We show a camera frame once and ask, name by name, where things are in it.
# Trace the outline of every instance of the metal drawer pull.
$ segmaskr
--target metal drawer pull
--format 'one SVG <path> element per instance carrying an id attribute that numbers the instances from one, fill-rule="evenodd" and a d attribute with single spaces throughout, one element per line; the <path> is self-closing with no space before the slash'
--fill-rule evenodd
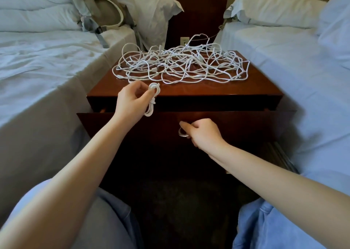
<path id="1" fill-rule="evenodd" d="M 187 138 L 189 135 L 187 135 L 187 134 L 182 134 L 182 133 L 181 133 L 181 129 L 182 129 L 182 128 L 180 128 L 180 129 L 178 130 L 178 135 L 179 135 L 180 137 Z"/>

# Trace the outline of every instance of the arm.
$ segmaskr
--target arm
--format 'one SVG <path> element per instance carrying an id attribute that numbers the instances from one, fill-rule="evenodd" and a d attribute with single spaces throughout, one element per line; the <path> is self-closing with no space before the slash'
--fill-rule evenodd
<path id="1" fill-rule="evenodd" d="M 138 91 L 144 94 L 137 99 Z M 112 119 L 0 231 L 0 248 L 70 247 L 121 141 L 153 96 L 140 81 L 124 87 Z"/>
<path id="2" fill-rule="evenodd" d="M 210 119 L 180 125 L 195 146 L 325 247 L 349 247 L 349 196 L 227 144 Z"/>

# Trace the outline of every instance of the nightstand drawer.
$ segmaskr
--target nightstand drawer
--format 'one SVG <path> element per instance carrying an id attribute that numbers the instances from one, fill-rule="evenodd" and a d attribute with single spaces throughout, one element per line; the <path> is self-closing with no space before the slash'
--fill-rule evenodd
<path id="1" fill-rule="evenodd" d="M 288 126 L 294 111 L 219 111 L 219 112 L 154 112 L 130 130 L 125 141 L 133 143 L 178 146 L 188 141 L 178 135 L 179 122 L 212 119 L 223 138 L 230 142 L 276 141 Z M 114 113 L 78 113 L 86 131 L 93 137 Z"/>

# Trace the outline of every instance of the backpack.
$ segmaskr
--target backpack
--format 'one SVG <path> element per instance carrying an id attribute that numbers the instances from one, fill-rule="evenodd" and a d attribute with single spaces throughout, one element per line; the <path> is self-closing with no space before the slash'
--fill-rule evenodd
<path id="1" fill-rule="evenodd" d="M 124 24 L 128 24 L 134 30 L 137 44 L 140 46 L 140 36 L 133 18 L 126 6 L 118 3 L 117 0 L 71 1 L 82 16 L 83 31 L 94 33 L 103 48 L 109 48 L 109 45 L 101 34 L 107 30 L 117 30 Z"/>

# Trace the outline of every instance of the mattress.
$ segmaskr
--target mattress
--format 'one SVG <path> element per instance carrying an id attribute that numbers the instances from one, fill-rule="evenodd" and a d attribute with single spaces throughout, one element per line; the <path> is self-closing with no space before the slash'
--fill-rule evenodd
<path id="1" fill-rule="evenodd" d="M 297 110 L 279 142 L 301 172 L 350 175 L 350 71 L 329 57 L 314 32 L 232 22 L 215 42 L 239 51 L 285 93 L 279 110 Z"/>
<path id="2" fill-rule="evenodd" d="M 91 110 L 87 92 L 135 43 L 128 26 L 102 35 L 110 48 L 82 31 L 0 32 L 0 223 L 87 143 L 76 113 Z"/>

